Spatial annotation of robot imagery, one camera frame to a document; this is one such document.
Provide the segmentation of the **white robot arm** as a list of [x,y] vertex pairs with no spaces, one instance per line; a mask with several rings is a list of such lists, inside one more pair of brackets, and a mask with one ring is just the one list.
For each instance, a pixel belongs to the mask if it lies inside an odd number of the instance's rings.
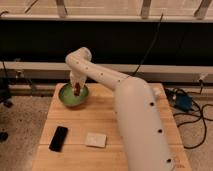
[[114,92],[128,171],[176,171],[153,89],[141,78],[92,63],[91,57],[86,47],[66,56],[71,83],[83,86],[81,77],[88,76]]

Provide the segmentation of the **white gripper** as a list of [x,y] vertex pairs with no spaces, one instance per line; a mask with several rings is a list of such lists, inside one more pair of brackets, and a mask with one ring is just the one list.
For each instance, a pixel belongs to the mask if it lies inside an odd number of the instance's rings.
[[80,87],[83,87],[85,85],[87,76],[82,74],[81,72],[71,70],[70,71],[70,83],[72,86],[75,86],[76,84],[79,84]]

